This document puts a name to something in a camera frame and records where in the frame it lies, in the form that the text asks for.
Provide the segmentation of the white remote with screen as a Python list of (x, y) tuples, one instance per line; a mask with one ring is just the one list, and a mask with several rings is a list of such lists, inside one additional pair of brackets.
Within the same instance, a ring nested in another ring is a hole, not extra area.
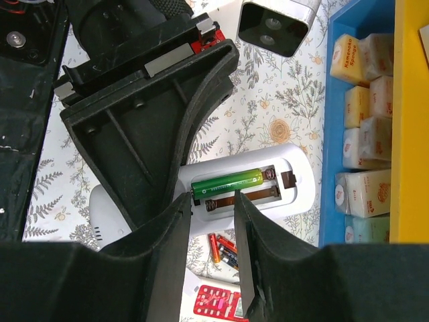
[(235, 190), (242, 192), (266, 217), (276, 220), (309, 210), (316, 185), (305, 153), (294, 144), (283, 144), (182, 166), (174, 195), (191, 194), (190, 237), (233, 228), (235, 191), (196, 200), (191, 184), (246, 170), (260, 169), (264, 182)]

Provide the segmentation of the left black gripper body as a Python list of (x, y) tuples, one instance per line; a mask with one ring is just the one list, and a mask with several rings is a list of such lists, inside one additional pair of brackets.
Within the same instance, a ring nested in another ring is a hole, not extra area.
[(64, 66), (54, 94), (70, 106), (135, 71), (153, 77), (222, 41), (219, 23), (206, 13), (195, 18), (182, 13), (77, 67)]

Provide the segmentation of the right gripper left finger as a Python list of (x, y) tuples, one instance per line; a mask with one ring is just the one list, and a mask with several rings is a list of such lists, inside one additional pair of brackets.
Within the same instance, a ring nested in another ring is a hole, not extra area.
[(178, 321), (190, 220), (184, 193), (99, 251), (69, 242), (3, 242), (1, 320)]

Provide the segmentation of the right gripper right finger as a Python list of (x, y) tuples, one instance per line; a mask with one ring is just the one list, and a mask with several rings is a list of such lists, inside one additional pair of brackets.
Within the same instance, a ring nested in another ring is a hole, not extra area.
[(243, 313), (250, 321), (427, 321), (426, 244), (317, 248), (235, 193)]

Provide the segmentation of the white battery cover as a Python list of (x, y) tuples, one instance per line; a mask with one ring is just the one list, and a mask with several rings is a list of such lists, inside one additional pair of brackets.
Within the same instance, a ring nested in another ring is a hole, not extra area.
[(204, 283), (207, 283), (207, 281), (207, 278), (197, 276), (191, 270), (186, 268), (184, 275), (183, 293), (188, 297), (193, 297), (194, 295), (198, 294), (199, 288)]

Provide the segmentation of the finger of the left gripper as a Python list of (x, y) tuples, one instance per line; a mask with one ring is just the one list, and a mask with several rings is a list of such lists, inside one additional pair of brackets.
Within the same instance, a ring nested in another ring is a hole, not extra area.
[(220, 83), (212, 90), (209, 96), (200, 103), (200, 109), (192, 123), (191, 134), (196, 134), (203, 123), (208, 119), (211, 113), (224, 101), (226, 101), (233, 92), (233, 83), (228, 76), (221, 79)]
[(76, 149), (130, 228), (173, 201), (198, 133), (190, 130), (200, 103), (238, 61), (235, 43), (224, 40), (151, 79), (134, 72), (61, 112)]

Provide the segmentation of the green battery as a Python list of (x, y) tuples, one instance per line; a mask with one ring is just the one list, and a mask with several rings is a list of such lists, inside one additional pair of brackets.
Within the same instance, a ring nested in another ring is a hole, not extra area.
[(196, 200), (247, 189), (263, 184), (263, 172), (260, 169), (246, 170), (216, 178), (210, 178), (191, 184), (192, 195)]

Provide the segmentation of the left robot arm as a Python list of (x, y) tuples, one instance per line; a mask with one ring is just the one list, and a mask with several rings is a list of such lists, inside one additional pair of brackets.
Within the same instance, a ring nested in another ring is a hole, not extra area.
[(185, 1), (1, 2), (1, 239), (23, 235), (53, 98), (132, 229), (176, 199), (178, 171), (232, 93), (239, 51)]

